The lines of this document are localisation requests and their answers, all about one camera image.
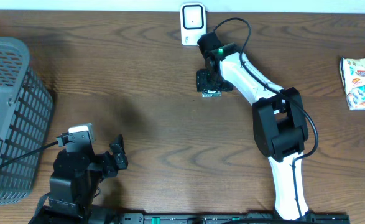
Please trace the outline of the orange small carton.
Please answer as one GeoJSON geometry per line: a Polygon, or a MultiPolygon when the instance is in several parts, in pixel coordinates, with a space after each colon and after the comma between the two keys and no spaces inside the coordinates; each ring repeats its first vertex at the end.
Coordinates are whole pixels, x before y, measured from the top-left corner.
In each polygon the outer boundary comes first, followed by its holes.
{"type": "Polygon", "coordinates": [[[365,110],[365,102],[355,103],[353,100],[349,100],[348,106],[350,110],[365,110]]]}

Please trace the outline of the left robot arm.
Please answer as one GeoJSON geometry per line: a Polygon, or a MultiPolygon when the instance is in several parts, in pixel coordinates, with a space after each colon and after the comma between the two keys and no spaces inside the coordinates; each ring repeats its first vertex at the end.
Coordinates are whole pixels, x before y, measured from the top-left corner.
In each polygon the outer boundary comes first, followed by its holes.
{"type": "Polygon", "coordinates": [[[124,139],[120,134],[110,151],[95,154],[88,131],[63,133],[63,146],[53,163],[50,192],[43,195],[31,223],[119,223],[119,215],[93,205],[100,194],[99,184],[128,167],[124,139]]]}

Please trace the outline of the dark green round-logo box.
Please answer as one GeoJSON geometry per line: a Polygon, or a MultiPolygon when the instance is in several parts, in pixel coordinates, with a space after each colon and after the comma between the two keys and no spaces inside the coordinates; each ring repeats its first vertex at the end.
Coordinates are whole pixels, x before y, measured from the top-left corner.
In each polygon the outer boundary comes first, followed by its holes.
{"type": "Polygon", "coordinates": [[[212,97],[220,97],[222,95],[221,91],[203,91],[202,92],[202,97],[203,98],[212,98],[212,97]]]}

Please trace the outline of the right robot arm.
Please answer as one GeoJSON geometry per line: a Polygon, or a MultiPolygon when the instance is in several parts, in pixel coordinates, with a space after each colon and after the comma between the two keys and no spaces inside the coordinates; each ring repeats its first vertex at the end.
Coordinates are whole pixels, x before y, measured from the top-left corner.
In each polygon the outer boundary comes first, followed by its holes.
{"type": "Polygon", "coordinates": [[[205,96],[239,90],[252,106],[256,146],[268,158],[275,185],[275,210],[284,220],[306,215],[301,176],[304,143],[308,139],[302,99],[295,88],[268,80],[240,54],[236,44],[223,45],[214,32],[202,35],[198,47],[205,69],[196,73],[196,87],[205,96]]]}

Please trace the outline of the white snack bag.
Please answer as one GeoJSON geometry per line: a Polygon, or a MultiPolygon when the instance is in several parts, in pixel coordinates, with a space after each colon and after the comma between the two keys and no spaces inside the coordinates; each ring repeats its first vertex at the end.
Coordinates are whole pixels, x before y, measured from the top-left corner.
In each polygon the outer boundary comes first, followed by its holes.
{"type": "Polygon", "coordinates": [[[342,57],[339,69],[346,95],[348,95],[353,88],[365,85],[365,58],[351,59],[342,57]]]}

